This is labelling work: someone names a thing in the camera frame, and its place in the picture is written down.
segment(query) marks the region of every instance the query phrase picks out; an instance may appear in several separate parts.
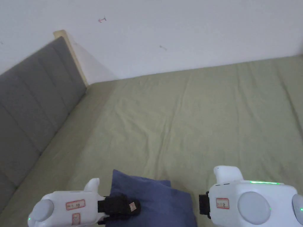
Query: wall mark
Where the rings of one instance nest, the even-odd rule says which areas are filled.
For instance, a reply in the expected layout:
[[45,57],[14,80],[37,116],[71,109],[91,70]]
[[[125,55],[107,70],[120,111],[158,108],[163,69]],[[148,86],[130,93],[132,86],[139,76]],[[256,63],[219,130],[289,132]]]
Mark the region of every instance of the wall mark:
[[104,16],[104,18],[103,18],[103,19],[99,19],[98,21],[99,21],[100,23],[102,23],[102,21],[106,21],[105,16]]
[[159,47],[162,48],[162,49],[164,49],[165,51],[167,51],[167,49],[166,49],[165,47],[163,47],[163,46],[161,46],[161,45],[160,45]]

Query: wrinkled sheet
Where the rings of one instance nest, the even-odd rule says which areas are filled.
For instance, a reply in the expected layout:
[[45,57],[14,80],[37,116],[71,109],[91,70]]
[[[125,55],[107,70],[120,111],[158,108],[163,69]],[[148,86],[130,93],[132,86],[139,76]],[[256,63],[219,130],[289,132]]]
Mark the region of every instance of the wrinkled sheet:
[[35,203],[56,190],[82,190],[112,171],[198,195],[213,168],[231,165],[245,179],[283,182],[303,194],[302,56],[96,83],[72,111],[0,216],[25,226]]

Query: green led light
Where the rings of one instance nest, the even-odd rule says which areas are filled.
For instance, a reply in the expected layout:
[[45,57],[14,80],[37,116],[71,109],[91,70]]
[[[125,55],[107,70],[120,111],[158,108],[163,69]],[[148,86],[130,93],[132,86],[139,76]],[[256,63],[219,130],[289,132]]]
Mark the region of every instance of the green led light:
[[250,181],[252,184],[280,184],[276,182],[264,182],[264,181]]

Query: red-bordered label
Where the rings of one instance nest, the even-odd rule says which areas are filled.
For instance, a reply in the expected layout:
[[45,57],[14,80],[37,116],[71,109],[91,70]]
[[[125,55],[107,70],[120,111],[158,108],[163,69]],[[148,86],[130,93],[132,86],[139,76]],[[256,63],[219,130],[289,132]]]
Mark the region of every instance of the red-bordered label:
[[79,225],[81,223],[80,213],[73,214],[72,225]]
[[66,210],[73,210],[81,207],[85,207],[84,199],[66,203]]
[[217,198],[217,208],[229,209],[229,200],[227,198]]

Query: white wall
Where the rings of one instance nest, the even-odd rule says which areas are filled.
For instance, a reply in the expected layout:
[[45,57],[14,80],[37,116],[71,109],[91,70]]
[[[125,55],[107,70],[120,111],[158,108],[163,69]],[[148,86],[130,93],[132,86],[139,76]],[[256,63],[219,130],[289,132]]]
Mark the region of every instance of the white wall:
[[303,1],[2,0],[0,73],[61,29],[93,83],[302,53]]

